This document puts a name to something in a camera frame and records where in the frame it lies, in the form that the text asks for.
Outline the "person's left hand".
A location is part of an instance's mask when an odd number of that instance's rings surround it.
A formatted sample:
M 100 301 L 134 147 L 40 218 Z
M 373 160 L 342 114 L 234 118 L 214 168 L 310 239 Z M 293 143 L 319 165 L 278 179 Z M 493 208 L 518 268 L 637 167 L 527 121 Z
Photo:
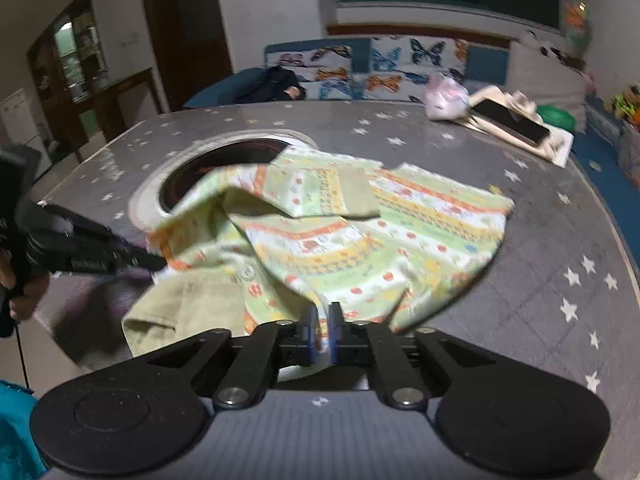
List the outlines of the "person's left hand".
M 16 278 L 11 268 L 11 254 L 1 251 L 1 284 L 14 288 Z M 10 300 L 10 315 L 15 321 L 26 321 L 35 312 L 42 297 L 47 293 L 50 284 L 50 274 L 40 274 L 23 286 L 23 292 Z

